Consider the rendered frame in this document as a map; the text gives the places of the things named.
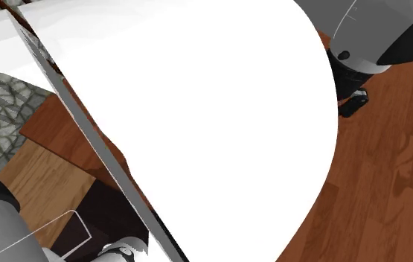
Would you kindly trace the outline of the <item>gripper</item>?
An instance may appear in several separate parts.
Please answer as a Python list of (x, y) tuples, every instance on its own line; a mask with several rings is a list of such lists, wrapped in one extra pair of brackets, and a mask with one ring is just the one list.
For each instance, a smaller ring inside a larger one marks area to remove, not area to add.
[(373, 75), (348, 68), (336, 58), (330, 49), (327, 49), (327, 56), (333, 72), (337, 100), (348, 98), (338, 107), (339, 116), (349, 118), (369, 101), (367, 89), (361, 87)]

